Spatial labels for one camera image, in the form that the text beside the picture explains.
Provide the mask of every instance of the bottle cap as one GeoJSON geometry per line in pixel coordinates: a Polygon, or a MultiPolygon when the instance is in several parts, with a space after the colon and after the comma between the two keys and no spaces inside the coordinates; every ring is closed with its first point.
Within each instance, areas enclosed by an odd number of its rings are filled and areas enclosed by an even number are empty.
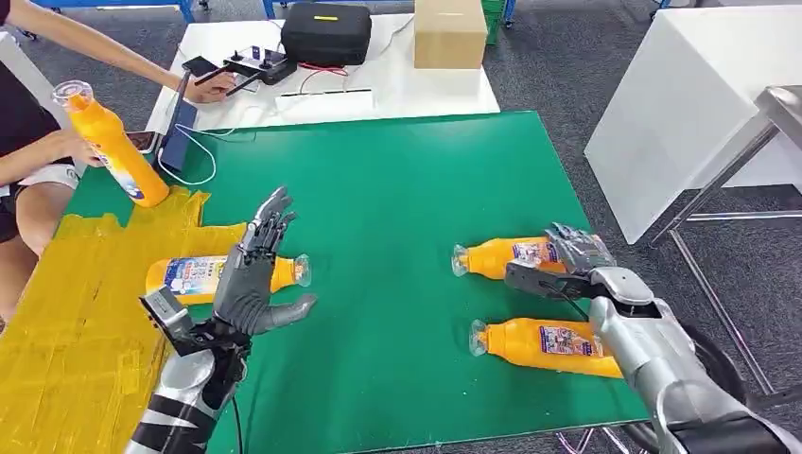
{"type": "Polygon", "coordinates": [[[295,278],[295,284],[301,287],[309,287],[309,284],[312,283],[312,268],[309,265],[309,256],[305,253],[298,255],[295,260],[292,261],[292,266],[292,277],[295,278]]]}
{"type": "Polygon", "coordinates": [[[468,250],[459,244],[454,245],[454,254],[451,255],[451,270],[457,277],[468,272],[468,250]]]}
{"type": "Polygon", "coordinates": [[[80,112],[95,99],[92,87],[81,80],[67,80],[53,89],[53,102],[67,112],[80,112]]]}
{"type": "Polygon", "coordinates": [[[478,357],[487,353],[487,325],[480,320],[471,323],[471,337],[468,339],[471,355],[478,357]]]}

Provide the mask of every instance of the bottle label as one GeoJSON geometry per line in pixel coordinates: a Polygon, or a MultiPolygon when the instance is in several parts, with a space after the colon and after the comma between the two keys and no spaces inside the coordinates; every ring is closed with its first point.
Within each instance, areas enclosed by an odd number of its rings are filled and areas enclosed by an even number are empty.
{"type": "Polygon", "coordinates": [[[543,353],[603,357],[602,343],[596,336],[593,338],[591,342],[573,330],[561,326],[540,327],[540,348],[543,353]]]}
{"type": "Polygon", "coordinates": [[[557,248],[550,242],[544,243],[515,243],[513,256],[534,266],[540,262],[559,262],[557,248]]]}
{"type": "Polygon", "coordinates": [[[167,263],[164,284],[174,295],[211,295],[218,289],[225,255],[174,258],[167,263]]]}
{"type": "Polygon", "coordinates": [[[145,194],[143,194],[139,186],[136,185],[136,182],[133,180],[133,177],[130,175],[130,173],[126,172],[122,168],[115,167],[112,160],[109,159],[108,156],[97,152],[97,148],[95,149],[95,155],[97,156],[97,159],[99,159],[100,162],[103,163],[107,169],[109,169],[109,173],[111,173],[114,179],[117,180],[117,183],[119,183],[123,190],[128,193],[129,197],[137,200],[145,198],[145,194]]]}

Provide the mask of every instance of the cardboard box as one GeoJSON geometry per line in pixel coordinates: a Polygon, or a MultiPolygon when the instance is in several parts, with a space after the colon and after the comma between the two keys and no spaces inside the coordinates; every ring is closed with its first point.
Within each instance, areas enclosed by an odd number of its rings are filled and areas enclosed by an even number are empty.
{"type": "Polygon", "coordinates": [[[478,69],[487,25],[480,0],[415,0],[415,67],[478,69]]]}

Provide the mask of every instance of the person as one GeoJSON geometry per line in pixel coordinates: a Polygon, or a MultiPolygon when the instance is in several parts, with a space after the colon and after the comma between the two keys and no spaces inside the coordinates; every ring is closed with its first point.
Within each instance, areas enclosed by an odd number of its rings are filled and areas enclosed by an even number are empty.
{"type": "MultiPolygon", "coordinates": [[[[0,0],[0,24],[18,26],[173,90],[180,83],[178,76],[124,45],[28,0],[0,0]]],[[[75,131],[60,129],[3,63],[0,86],[5,92],[0,107],[5,111],[0,122],[0,319],[7,323],[78,184],[75,161],[101,163],[75,131]]],[[[224,73],[200,85],[190,83],[185,96],[215,102],[233,87],[233,76],[224,73]]]]}

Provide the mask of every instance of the gray carpet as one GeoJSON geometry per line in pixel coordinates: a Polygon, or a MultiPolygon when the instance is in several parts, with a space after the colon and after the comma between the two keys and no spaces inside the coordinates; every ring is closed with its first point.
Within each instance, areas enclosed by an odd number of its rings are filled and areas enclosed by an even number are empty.
{"type": "MultiPolygon", "coordinates": [[[[375,13],[411,11],[409,3],[368,5],[375,13]]],[[[199,21],[264,18],[256,0],[237,0],[235,4],[211,0],[211,6],[209,13],[196,9],[199,21]]],[[[620,264],[640,274],[681,320],[718,342],[736,360],[742,376],[751,380],[676,248],[670,241],[657,249],[628,246],[583,156],[585,143],[649,27],[653,9],[650,0],[519,0],[514,28],[502,29],[498,44],[488,47],[485,69],[503,110],[530,109],[542,115],[591,224],[620,264]]],[[[283,12],[278,5],[276,11],[279,15],[283,12]]],[[[178,11],[169,9],[70,9],[66,13],[164,66],[172,60],[185,27],[178,11]]],[[[130,130],[147,123],[159,91],[156,85],[47,41],[23,39],[21,45],[51,82],[86,80],[130,130]]],[[[801,209],[802,197],[789,186],[730,189],[712,201],[707,211],[777,208],[801,209]]],[[[793,385],[802,377],[802,315],[798,310],[802,264],[796,258],[802,224],[792,220],[695,224],[683,227],[683,234],[768,376],[778,387],[793,385]]],[[[753,381],[750,388],[758,390],[753,381]]],[[[793,404],[766,415],[802,437],[800,413],[802,406],[793,404]]],[[[578,434],[570,437],[576,439],[578,434]]],[[[542,434],[404,452],[564,451],[553,435],[542,434]]],[[[597,433],[586,452],[615,451],[597,433]]]]}

